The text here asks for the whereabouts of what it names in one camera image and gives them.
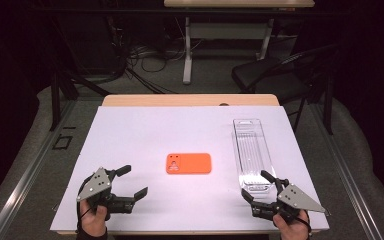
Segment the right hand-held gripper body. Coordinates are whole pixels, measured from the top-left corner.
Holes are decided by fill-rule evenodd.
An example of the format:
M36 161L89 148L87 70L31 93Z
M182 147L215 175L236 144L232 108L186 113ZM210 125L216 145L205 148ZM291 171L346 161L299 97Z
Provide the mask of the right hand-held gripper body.
M266 194L271 187L276 189L276 198L271 203L256 199L257 194ZM287 179L272 178L265 184L250 186L250 206L253 217L273 220L279 214L287 223L298 219L301 210L325 213L326 209L303 190Z

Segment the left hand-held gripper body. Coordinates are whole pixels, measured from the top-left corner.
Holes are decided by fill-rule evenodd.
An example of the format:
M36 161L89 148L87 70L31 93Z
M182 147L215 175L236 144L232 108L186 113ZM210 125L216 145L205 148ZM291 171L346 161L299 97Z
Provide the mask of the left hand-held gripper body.
M134 197L118 197L112 193L112 182L117 177L116 170L100 167L84 180L76 197L78 215L80 215L82 200L88 202L90 210L96 211L98 205L105 206L108 215L112 213L130 214L133 211L136 203Z

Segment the clear plastic packaging tray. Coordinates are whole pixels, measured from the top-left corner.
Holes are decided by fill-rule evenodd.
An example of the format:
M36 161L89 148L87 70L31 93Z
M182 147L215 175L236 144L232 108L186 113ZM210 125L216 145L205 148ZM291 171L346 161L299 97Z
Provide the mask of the clear plastic packaging tray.
M273 184L261 175L275 175L259 119L234 119L233 143L240 186L253 196L268 194Z

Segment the orange phone case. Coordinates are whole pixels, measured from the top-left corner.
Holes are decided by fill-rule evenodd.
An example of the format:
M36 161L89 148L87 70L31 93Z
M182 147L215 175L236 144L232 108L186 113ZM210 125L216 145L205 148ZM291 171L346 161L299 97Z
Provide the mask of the orange phone case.
M166 157L168 174L208 174L211 170L208 153L171 153Z

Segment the person's right hand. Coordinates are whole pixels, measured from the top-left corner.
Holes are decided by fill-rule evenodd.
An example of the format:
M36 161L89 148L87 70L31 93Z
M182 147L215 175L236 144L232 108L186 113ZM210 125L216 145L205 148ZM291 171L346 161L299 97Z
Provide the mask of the person's right hand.
M285 220L276 214L273 217L273 222L280 231L282 240L307 240L309 238L309 230L304 222L308 223L308 216L305 211L301 211L299 216L301 221L294 221L287 224Z

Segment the person's left hand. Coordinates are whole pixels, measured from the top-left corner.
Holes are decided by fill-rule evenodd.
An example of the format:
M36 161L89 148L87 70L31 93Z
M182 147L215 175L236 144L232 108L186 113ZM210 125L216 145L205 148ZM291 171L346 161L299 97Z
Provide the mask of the person's left hand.
M99 236L107 231L106 218L107 208L98 205L96 212L90 210L90 205L86 200L80 202L80 229L84 229L87 233Z

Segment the black metal stand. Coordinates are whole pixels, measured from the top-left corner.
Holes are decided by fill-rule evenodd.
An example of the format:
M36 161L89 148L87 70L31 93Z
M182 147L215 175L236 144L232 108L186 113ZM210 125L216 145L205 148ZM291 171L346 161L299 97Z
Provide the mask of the black metal stand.
M73 71L63 67L56 67L53 70L51 78L51 103L52 103L52 125L51 131L54 131L61 121L61 101L60 93L69 100L74 101L79 97L79 92L75 88L75 84L79 83L88 89L98 93L100 96L107 96L109 92L99 87L98 85L90 82L84 77L75 74Z

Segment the black folding chair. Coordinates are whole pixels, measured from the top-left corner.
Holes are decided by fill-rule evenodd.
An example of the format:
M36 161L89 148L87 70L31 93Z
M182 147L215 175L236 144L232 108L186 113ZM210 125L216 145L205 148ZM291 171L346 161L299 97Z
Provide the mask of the black folding chair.
M312 94L322 76L326 75L336 55L338 46L330 44L295 53L285 59L267 57L262 60L235 66L231 77L244 94L273 94L279 104L284 105L296 100L300 105L292 125L296 131L305 101Z

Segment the metal floor rail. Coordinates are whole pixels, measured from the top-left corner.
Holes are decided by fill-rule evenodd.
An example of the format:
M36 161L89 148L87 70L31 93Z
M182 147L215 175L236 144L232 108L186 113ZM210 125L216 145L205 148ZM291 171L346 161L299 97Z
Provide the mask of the metal floor rail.
M368 205L362 196L348 165L345 162L345 158L342 155L334 136L330 135L324 126L321 107L311 104L309 109L317 123L324 141L327 144L327 147L333 158L335 169L338 172L339 178L341 179L345 191L347 192L348 198L353 206L354 212L359 219L360 225L362 226L367 239L384 240L372 216L372 213L369 210Z
M39 112L0 189L0 240L74 240L51 225L82 143L77 112L77 103L67 102L53 131Z

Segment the desk with white frame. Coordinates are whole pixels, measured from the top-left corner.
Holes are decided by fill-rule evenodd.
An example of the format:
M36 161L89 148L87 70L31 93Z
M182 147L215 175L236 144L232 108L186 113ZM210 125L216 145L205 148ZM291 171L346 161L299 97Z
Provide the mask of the desk with white frame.
M164 0L164 6L175 10L291 10L312 8L314 0ZM185 18L185 61L183 83L190 84L192 79L192 39L253 39L261 40L262 45L257 58L262 59L273 29L273 18L258 20L192 20Z

